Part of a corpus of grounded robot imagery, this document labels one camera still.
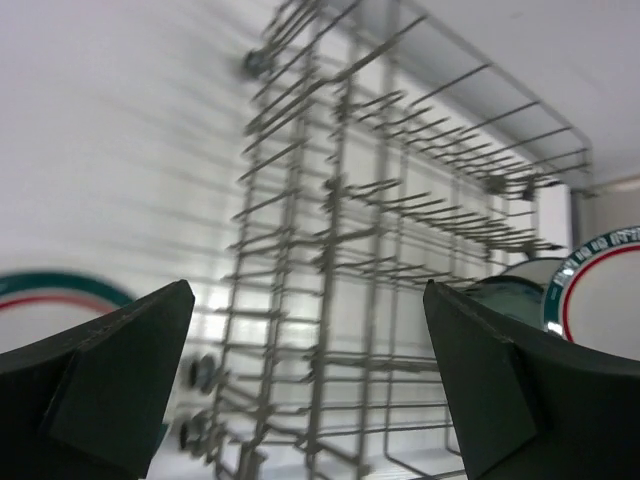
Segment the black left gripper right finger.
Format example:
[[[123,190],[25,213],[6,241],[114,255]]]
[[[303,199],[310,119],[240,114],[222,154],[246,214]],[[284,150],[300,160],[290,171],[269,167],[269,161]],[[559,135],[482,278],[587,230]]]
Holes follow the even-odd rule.
[[[636,479],[639,364],[427,283],[423,305],[470,479]]]

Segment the blue floral green plate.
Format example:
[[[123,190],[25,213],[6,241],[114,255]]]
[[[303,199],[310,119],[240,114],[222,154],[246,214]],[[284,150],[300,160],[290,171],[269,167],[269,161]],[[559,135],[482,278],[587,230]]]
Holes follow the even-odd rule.
[[[562,262],[562,257],[526,260],[499,275],[479,280],[462,292],[487,308],[546,331],[542,319],[544,293]]]

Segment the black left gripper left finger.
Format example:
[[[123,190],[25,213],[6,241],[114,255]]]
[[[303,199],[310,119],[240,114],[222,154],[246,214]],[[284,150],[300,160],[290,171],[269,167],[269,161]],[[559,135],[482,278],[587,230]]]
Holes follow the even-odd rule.
[[[2,478],[144,478],[193,308],[179,280],[3,353]]]

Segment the teal red rimmed plate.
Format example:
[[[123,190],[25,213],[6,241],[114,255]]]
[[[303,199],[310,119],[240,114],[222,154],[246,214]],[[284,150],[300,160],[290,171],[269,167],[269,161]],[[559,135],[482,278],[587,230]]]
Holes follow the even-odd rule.
[[[601,234],[554,272],[541,310],[545,331],[607,354],[639,358],[639,228]]]
[[[135,300],[112,281],[56,269],[1,275],[1,443],[34,441],[92,322]]]

